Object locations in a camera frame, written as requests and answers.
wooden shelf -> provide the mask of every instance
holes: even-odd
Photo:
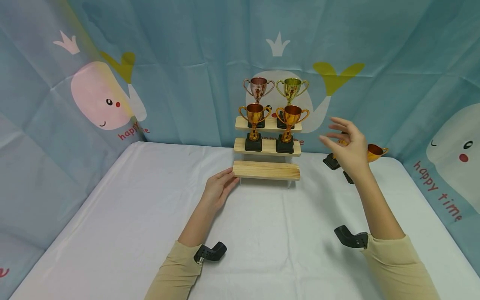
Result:
[[[272,155],[272,156],[300,156],[301,147],[299,141],[293,141],[293,153],[278,153],[276,151],[276,140],[262,140],[262,151],[245,151],[245,138],[238,137],[235,139],[233,146],[235,153],[252,154],[252,155]]]
[[[250,130],[248,122],[241,116],[238,116],[235,121],[235,129],[237,130]],[[259,132],[284,132],[285,129],[277,128],[276,119],[268,117],[265,119],[265,128],[257,128]],[[295,124],[295,128],[292,129],[292,133],[301,131],[301,123]]]
[[[236,160],[233,172],[240,178],[300,180],[300,168],[296,164]]]

white crown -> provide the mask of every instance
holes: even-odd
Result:
[[[77,46],[77,38],[75,36],[72,36],[72,39],[70,40],[61,30],[60,30],[60,34],[63,39],[63,42],[55,41],[53,42],[55,45],[64,47],[71,54],[77,54],[78,52],[80,52],[80,49]]]
[[[280,31],[278,32],[275,43],[271,39],[267,39],[266,41],[268,44],[270,44],[270,47],[272,48],[273,56],[282,56],[285,46],[288,45],[288,43],[290,42],[290,40],[287,40],[282,44],[282,35]]]

person's left hand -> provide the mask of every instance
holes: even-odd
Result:
[[[205,185],[200,203],[207,205],[215,213],[225,204],[228,194],[240,181],[232,170],[233,168],[228,168],[213,175]]]

beige sleeve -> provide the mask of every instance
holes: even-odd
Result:
[[[371,235],[362,250],[387,300],[439,300],[432,279],[408,236],[377,240]]]
[[[160,267],[145,300],[185,300],[202,267],[193,260],[200,246],[187,247],[175,241]]]

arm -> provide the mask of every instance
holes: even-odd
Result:
[[[217,211],[239,182],[232,168],[207,180],[204,193],[183,229],[178,241],[163,262],[148,289],[145,300],[185,300],[202,266],[193,260],[205,242]]]
[[[329,147],[355,182],[370,228],[368,248],[363,250],[370,270],[388,300],[438,300],[432,280],[388,206],[367,161],[365,136],[350,121],[332,118],[330,129],[348,134],[327,136],[347,142],[335,143],[325,136],[320,140]]]

